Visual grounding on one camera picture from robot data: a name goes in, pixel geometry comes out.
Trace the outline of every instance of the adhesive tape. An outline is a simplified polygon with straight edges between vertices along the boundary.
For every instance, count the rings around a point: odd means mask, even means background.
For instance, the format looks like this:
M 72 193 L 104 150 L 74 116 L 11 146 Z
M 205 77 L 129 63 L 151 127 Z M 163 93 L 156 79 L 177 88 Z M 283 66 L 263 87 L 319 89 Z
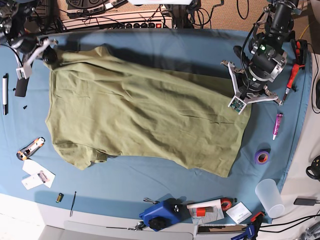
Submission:
M 204 217 L 206 215 L 206 208 L 205 207 L 198 207 L 196 209 L 196 216 L 197 217 Z
M 222 211 L 227 211 L 232 207 L 232 203 L 229 198 L 221 198 Z
M 259 150 L 254 155 L 254 162 L 258 165 L 266 164 L 269 160 L 269 152 L 266 150 Z

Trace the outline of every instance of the screwdriver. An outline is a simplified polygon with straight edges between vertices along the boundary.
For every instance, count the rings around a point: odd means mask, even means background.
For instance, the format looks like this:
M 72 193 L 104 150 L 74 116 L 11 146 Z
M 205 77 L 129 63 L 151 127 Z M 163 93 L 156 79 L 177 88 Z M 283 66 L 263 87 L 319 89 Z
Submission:
M 290 75 L 290 78 L 289 78 L 289 82 L 288 84 L 286 85 L 286 89 L 285 89 L 285 93 L 284 93 L 284 96 L 283 96 L 283 99 L 280 103 L 280 105 L 283 105 L 289 92 L 290 92 L 290 89 L 292 88 L 292 84 L 294 83 L 294 80 L 298 74 L 298 71 L 299 71 L 299 68 L 302 68 L 304 67 L 305 65 L 299 65 L 297 63 L 295 63 L 292 67 L 292 70 L 291 70 L 291 75 Z

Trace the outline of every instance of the purple tape roll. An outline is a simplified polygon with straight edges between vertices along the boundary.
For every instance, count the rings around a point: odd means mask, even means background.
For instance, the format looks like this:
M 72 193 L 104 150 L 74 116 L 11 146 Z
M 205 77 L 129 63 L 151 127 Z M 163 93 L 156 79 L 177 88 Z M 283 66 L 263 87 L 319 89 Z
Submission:
M 254 155 L 254 162 L 258 165 L 266 164 L 269 160 L 269 153 L 265 150 L 259 150 Z

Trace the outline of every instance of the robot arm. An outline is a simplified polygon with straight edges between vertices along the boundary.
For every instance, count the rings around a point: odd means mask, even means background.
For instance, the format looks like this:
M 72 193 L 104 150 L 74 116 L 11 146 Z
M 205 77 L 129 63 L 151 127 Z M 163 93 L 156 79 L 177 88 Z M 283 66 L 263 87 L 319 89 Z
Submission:
M 264 101 L 281 103 L 278 96 L 268 90 L 267 83 L 272 83 L 287 63 L 288 54 L 282 46 L 285 41 L 295 38 L 292 13 L 301 13 L 297 8 L 298 3 L 299 0 L 274 0 L 264 7 L 263 14 L 252 27 L 243 47 L 233 48 L 241 60 L 243 73 L 235 72 L 233 63 L 221 63 L 228 67 L 234 89 L 229 107 L 239 114 L 247 104 Z M 257 33 L 262 25 L 265 32 Z M 251 34 L 248 48 L 253 56 L 249 59 L 244 53 L 244 47 Z
M 16 53 L 23 54 L 22 61 L 17 60 L 16 73 L 18 82 L 15 95 L 25 97 L 28 78 L 32 74 L 32 63 L 42 59 L 47 64 L 57 60 L 56 52 L 50 44 L 56 44 L 48 38 L 38 39 L 41 33 L 29 33 L 24 24 L 41 3 L 40 0 L 7 0 L 0 3 L 0 41 L 6 43 Z

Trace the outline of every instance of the red tape roll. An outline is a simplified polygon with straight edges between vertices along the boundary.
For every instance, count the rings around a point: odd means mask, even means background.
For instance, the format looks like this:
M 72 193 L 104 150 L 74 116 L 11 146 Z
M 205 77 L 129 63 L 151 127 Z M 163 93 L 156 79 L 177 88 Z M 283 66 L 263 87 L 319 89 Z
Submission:
M 206 216 L 206 208 L 205 207 L 198 207 L 196 209 L 196 216 L 197 217 L 204 217 Z
M 229 198 L 221 198 L 220 200 L 222 211 L 227 211 L 232 207 L 232 202 Z

